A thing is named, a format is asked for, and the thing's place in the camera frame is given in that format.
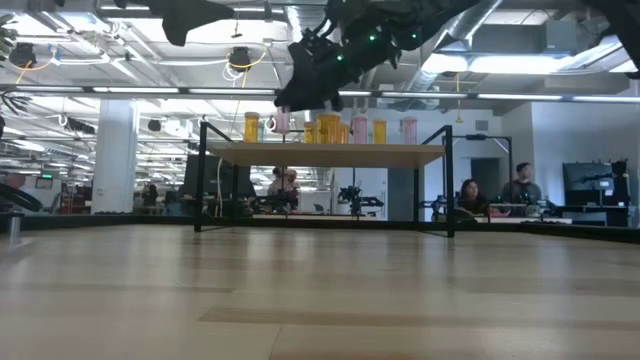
pillar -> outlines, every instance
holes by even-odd
[[[135,101],[100,102],[92,214],[133,210],[139,123]]]

desk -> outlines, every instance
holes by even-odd
[[[414,169],[444,155],[439,145],[214,143],[208,149],[238,166]]]
[[[254,219],[287,219],[287,220],[323,220],[323,221],[355,221],[358,220],[357,217],[351,215],[268,215],[268,214],[258,214],[253,215]],[[378,218],[373,216],[361,216],[359,221],[379,221]]]
[[[477,217],[474,218],[477,222],[481,224],[489,223],[489,218],[487,217]],[[518,218],[518,217],[492,217],[492,224],[521,224],[523,222],[536,222],[540,221],[539,218]],[[561,218],[548,218],[544,219],[546,223],[559,223],[559,224],[572,224],[573,220],[571,219],[561,219]]]

fluorescent light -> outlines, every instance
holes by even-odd
[[[273,90],[268,89],[189,89],[192,94],[209,94],[209,95],[275,95]]]
[[[149,10],[149,7],[140,6],[140,5],[127,5],[126,9],[122,9],[122,8],[119,8],[119,7],[113,6],[113,5],[105,5],[105,6],[101,6],[100,10],[119,10],[119,11],[125,11],[125,10]]]
[[[461,93],[440,93],[440,92],[424,92],[424,93],[411,93],[411,92],[393,92],[385,91],[381,94],[382,97],[401,97],[401,98],[415,98],[415,99],[466,99],[467,94]]]
[[[138,87],[94,87],[95,92],[136,93],[136,94],[177,94],[178,88],[138,88]]]
[[[352,90],[340,90],[338,91],[340,96],[371,96],[371,91],[352,91]]]
[[[20,131],[18,129],[10,128],[8,126],[4,127],[4,132],[5,132],[5,134],[25,135],[25,133],[23,133],[22,131]]]
[[[633,60],[629,60],[626,63],[613,68],[611,72],[636,72],[638,69],[636,68],[636,64],[633,63]]]
[[[565,63],[564,59],[548,56],[479,56],[471,62],[469,71],[490,74],[551,74]]]
[[[559,101],[561,95],[525,95],[525,94],[478,94],[478,99],[490,100],[524,100],[524,101]]]
[[[38,145],[36,143],[32,143],[31,141],[13,140],[13,142],[16,143],[16,146],[21,149],[40,151],[40,152],[45,151],[45,148],[43,146]]]
[[[233,8],[234,11],[260,11],[264,12],[264,8]],[[284,14],[284,10],[282,9],[271,9],[271,12],[274,14]]]
[[[574,96],[575,102],[594,102],[594,103],[625,103],[640,104],[640,97],[625,96]]]
[[[465,72],[469,69],[467,59],[462,56],[431,54],[422,65],[422,71],[443,73],[446,71]]]
[[[32,92],[83,92],[84,89],[80,86],[16,86],[18,91],[32,91]]]

shelf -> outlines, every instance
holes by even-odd
[[[215,143],[209,151],[239,166],[418,168],[444,155],[439,145]]]

man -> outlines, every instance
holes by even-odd
[[[513,180],[509,194],[509,183],[502,189],[502,201],[512,204],[536,204],[542,199],[540,187],[531,181],[533,167],[530,163],[524,162],[516,166],[518,177]]]

